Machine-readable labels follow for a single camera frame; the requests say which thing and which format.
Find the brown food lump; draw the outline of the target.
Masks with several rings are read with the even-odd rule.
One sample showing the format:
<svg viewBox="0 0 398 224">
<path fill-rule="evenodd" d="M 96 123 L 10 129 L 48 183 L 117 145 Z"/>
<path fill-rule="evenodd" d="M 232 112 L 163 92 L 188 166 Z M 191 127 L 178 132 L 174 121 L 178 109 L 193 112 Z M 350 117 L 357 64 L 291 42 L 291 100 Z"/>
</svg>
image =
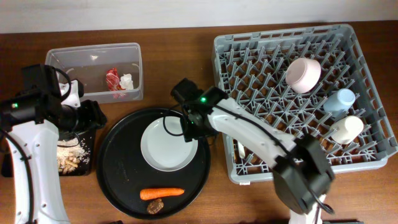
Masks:
<svg viewBox="0 0 398 224">
<path fill-rule="evenodd" d="M 161 198 L 157 198 L 151 201 L 147 206 L 147 212 L 151 215 L 159 213 L 164 207 L 164 203 Z"/>
</svg>

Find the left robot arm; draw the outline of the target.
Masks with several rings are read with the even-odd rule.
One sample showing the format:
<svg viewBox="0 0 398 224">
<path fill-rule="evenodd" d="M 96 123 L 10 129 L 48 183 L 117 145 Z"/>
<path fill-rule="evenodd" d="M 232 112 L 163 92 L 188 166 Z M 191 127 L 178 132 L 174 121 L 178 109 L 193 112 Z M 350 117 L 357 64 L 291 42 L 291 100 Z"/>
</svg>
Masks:
<svg viewBox="0 0 398 224">
<path fill-rule="evenodd" d="M 1 133 L 12 157 L 16 223 L 68 223 L 57 165 L 59 135 L 100 129 L 107 119 L 98 102 L 78 108 L 41 91 L 1 103 Z"/>
</svg>

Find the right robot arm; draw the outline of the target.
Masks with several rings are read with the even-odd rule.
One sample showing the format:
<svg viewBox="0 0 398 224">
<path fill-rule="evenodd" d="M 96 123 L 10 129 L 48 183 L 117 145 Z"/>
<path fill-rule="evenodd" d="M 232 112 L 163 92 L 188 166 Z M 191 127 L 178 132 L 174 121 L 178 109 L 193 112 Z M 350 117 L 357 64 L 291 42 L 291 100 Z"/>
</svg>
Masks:
<svg viewBox="0 0 398 224">
<path fill-rule="evenodd" d="M 279 199 L 296 215 L 294 221 L 317 220 L 312 211 L 334 210 L 323 198 L 335 175 L 318 139 L 296 138 L 248 113 L 219 88 L 189 88 L 175 93 L 191 124 L 231 136 L 251 150 L 271 169 Z"/>
</svg>

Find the light blue cup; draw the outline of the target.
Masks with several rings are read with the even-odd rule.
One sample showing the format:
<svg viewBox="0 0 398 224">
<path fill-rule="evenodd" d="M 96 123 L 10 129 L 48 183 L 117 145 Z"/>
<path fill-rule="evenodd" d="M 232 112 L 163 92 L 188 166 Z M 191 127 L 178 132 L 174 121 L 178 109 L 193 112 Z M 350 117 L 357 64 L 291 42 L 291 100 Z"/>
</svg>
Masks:
<svg viewBox="0 0 398 224">
<path fill-rule="evenodd" d="M 323 110 L 337 117 L 344 113 L 354 104 L 356 100 L 355 94 L 347 88 L 340 89 L 332 94 L 323 104 Z"/>
</svg>

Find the red snack wrapper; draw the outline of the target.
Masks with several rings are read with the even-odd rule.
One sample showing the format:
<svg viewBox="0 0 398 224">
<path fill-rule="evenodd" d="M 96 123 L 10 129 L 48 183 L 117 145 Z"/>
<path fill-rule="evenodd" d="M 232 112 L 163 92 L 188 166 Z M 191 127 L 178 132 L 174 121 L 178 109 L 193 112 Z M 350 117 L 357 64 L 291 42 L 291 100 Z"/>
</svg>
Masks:
<svg viewBox="0 0 398 224">
<path fill-rule="evenodd" d="M 106 72 L 106 84 L 108 86 L 109 91 L 122 90 L 119 82 L 120 82 L 120 77 L 118 75 L 116 67 Z"/>
</svg>

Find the grey plate with rice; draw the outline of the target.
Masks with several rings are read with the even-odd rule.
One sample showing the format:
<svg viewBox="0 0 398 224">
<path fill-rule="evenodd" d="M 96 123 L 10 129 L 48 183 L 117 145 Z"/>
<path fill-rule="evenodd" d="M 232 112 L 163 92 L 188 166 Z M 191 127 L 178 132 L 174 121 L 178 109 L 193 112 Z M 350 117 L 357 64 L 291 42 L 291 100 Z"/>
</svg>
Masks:
<svg viewBox="0 0 398 224">
<path fill-rule="evenodd" d="M 185 142 L 180 118 L 167 116 L 151 122 L 141 137 L 141 152 L 145 161 L 163 172 L 173 172 L 187 166 L 195 157 L 198 141 Z"/>
</svg>

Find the cream white cup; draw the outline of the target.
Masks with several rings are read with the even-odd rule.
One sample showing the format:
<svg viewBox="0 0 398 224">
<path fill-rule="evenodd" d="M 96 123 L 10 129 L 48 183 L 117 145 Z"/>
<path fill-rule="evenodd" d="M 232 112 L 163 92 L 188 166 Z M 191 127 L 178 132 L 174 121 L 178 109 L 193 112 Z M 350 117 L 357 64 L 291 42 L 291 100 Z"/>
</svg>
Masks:
<svg viewBox="0 0 398 224">
<path fill-rule="evenodd" d="M 334 123 L 331 129 L 335 130 L 332 140 L 338 144 L 349 144 L 363 131 L 364 123 L 357 116 L 347 116 Z"/>
</svg>

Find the white plastic fork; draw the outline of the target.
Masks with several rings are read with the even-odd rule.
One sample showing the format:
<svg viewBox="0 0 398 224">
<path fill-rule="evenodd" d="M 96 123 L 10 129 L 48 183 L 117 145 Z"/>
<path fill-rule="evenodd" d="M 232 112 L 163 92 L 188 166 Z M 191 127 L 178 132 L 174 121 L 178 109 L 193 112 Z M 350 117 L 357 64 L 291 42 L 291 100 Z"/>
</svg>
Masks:
<svg viewBox="0 0 398 224">
<path fill-rule="evenodd" d="M 244 159 L 246 157 L 244 146 L 240 142 L 238 142 L 238 153 L 241 159 Z"/>
</svg>

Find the pink bowl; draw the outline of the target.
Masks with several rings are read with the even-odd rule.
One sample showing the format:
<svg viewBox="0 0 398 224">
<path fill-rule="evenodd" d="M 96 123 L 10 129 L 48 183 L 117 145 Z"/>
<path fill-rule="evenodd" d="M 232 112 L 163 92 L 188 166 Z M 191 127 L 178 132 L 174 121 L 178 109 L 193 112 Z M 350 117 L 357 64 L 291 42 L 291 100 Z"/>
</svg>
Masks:
<svg viewBox="0 0 398 224">
<path fill-rule="evenodd" d="M 309 58 L 298 58 L 288 67 L 285 81 L 296 93 L 310 91 L 319 81 L 321 65 Z"/>
</svg>

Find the white tissue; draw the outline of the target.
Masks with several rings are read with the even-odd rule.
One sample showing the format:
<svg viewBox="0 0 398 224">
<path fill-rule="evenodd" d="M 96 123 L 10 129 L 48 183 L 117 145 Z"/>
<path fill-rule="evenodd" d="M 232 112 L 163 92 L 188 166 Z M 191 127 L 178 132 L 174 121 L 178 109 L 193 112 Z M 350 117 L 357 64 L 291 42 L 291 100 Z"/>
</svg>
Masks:
<svg viewBox="0 0 398 224">
<path fill-rule="evenodd" d="M 128 73 L 121 76 L 119 80 L 119 85 L 123 90 L 133 90 L 134 85 L 133 85 L 132 75 Z"/>
</svg>

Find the orange carrot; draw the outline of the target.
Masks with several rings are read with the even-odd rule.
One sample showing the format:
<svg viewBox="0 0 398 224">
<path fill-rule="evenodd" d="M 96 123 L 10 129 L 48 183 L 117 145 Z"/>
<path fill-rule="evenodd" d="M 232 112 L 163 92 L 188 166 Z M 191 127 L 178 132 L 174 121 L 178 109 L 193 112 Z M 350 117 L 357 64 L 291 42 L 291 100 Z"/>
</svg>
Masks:
<svg viewBox="0 0 398 224">
<path fill-rule="evenodd" d="M 185 193 L 184 189 L 180 188 L 150 188 L 140 191 L 141 200 L 152 200 L 163 197 L 179 196 Z"/>
</svg>

